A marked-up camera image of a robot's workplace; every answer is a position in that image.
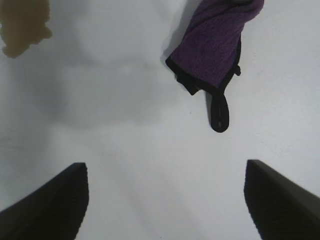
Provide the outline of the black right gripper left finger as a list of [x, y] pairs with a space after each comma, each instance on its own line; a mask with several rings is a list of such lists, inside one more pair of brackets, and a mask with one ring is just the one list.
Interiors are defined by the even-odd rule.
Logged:
[[0, 212], [2, 240], [74, 240], [89, 204], [88, 169], [71, 164]]

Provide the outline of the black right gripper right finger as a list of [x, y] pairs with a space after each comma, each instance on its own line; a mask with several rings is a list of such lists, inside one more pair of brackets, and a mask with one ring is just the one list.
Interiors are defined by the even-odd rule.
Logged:
[[320, 238], [320, 198], [264, 162], [247, 161], [243, 192], [263, 240]]

